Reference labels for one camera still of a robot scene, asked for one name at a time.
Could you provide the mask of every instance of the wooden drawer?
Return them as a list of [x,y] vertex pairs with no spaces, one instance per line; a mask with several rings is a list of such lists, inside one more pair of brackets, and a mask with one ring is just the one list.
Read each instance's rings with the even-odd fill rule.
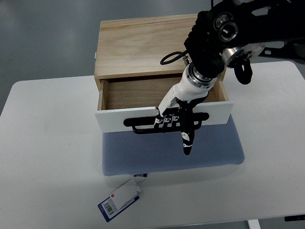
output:
[[[156,107],[185,69],[183,60],[169,65],[160,65],[160,60],[185,50],[183,42],[196,17],[102,21],[94,77],[100,92],[95,115],[103,132],[132,130],[123,125],[126,118],[157,115]],[[224,72],[205,102],[193,110],[209,113],[203,125],[225,124],[229,118],[233,102],[223,78]]]

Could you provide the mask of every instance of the blue mat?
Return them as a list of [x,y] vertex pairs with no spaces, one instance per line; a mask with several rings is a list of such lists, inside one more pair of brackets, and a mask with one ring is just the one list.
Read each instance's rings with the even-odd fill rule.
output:
[[191,154],[183,153],[180,132],[137,135],[103,133],[105,176],[241,164],[244,152],[230,116],[227,124],[204,125],[195,131]]

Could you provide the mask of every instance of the open drawer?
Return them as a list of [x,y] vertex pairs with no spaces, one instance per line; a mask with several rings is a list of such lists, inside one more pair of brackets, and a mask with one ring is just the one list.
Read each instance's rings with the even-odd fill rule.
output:
[[[160,65],[173,51],[183,51],[183,42],[197,16],[102,21],[94,77],[100,92],[95,116],[103,132],[129,131],[124,120],[156,116],[159,103],[181,80],[183,60]],[[203,125],[225,124],[233,102],[224,85],[224,72],[204,103],[193,111],[207,112]]]

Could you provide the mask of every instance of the robotic arm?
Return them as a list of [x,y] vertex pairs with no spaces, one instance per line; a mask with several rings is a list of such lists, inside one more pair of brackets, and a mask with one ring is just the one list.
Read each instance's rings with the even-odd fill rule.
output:
[[[254,0],[236,5],[233,0],[223,0],[210,11],[200,12],[184,42],[186,51],[161,60],[161,64],[168,64],[184,57],[187,66],[181,81],[161,101],[154,127],[174,125],[179,120],[183,151],[189,155],[194,139],[193,108],[208,96],[225,65],[234,68],[240,83],[248,84],[252,77],[250,59],[264,50],[265,42],[302,43],[303,4],[302,0]],[[252,14],[263,7],[269,7],[267,15]]]

